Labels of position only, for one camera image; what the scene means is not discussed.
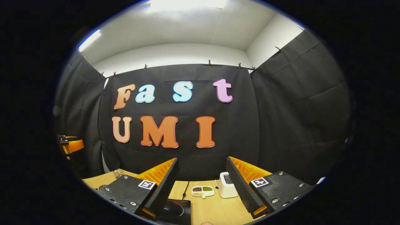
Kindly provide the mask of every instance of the white wall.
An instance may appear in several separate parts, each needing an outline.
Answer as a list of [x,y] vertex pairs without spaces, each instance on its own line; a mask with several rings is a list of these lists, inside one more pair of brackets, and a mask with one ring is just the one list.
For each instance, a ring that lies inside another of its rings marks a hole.
[[154,66],[175,64],[212,64],[232,65],[251,68],[249,57],[245,51],[209,44],[162,44],[138,48],[123,52],[96,63],[93,67],[104,71],[104,76],[112,76],[132,70]]
[[302,26],[277,13],[247,49],[252,66],[259,67],[302,30]]

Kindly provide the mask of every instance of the orange letter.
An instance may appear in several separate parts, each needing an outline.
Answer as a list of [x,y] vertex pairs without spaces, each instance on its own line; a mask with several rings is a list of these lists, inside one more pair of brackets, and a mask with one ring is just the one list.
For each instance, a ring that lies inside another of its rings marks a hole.
[[215,146],[215,142],[212,140],[212,124],[215,122],[214,117],[198,117],[196,122],[200,126],[200,137],[199,142],[196,146],[199,148],[211,148]]
[[131,84],[122,88],[118,88],[118,96],[117,96],[117,103],[115,103],[114,105],[114,109],[119,109],[119,108],[124,108],[125,107],[125,103],[124,103],[124,99],[125,101],[129,100],[130,97],[130,91],[135,90],[135,85]]
[[122,118],[122,121],[124,122],[124,136],[120,135],[120,117],[113,117],[112,118],[112,132],[114,133],[114,138],[115,140],[121,142],[121,143],[127,143],[129,141],[129,124],[132,121],[132,118],[130,117],[124,117]]
[[154,144],[158,146],[160,144],[162,136],[164,139],[161,146],[164,148],[177,148],[178,143],[175,141],[175,124],[178,121],[176,117],[164,117],[161,122],[160,128],[157,128],[156,122],[154,122],[151,116],[142,116],[140,121],[143,123],[143,140],[140,142],[144,146],[151,146]]

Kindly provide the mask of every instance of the induction cooktop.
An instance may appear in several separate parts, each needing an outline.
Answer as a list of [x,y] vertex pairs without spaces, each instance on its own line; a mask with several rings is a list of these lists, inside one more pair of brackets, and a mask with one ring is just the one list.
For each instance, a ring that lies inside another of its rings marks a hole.
[[191,225],[190,201],[168,199],[158,216],[160,224]]

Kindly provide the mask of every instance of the white appliance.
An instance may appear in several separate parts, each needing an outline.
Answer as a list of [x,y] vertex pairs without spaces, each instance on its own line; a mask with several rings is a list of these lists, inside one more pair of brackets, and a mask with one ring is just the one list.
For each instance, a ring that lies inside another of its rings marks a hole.
[[230,180],[228,172],[220,173],[220,183],[218,186],[218,190],[219,190],[221,198],[224,198],[224,199],[239,196],[238,192],[236,191],[235,186],[233,185],[232,181]]

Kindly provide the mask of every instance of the blue letter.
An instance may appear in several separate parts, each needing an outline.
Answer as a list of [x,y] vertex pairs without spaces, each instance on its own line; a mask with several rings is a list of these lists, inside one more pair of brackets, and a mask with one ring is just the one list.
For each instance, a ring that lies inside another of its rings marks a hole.
[[154,97],[154,90],[156,88],[151,85],[151,84],[146,84],[143,85],[139,88],[139,94],[136,95],[136,102],[137,103],[142,103],[142,102],[146,102],[146,103],[150,103],[152,102],[155,97]]
[[187,102],[192,98],[193,84],[190,81],[179,81],[174,84],[173,90],[176,94],[173,94],[172,99],[175,102]]

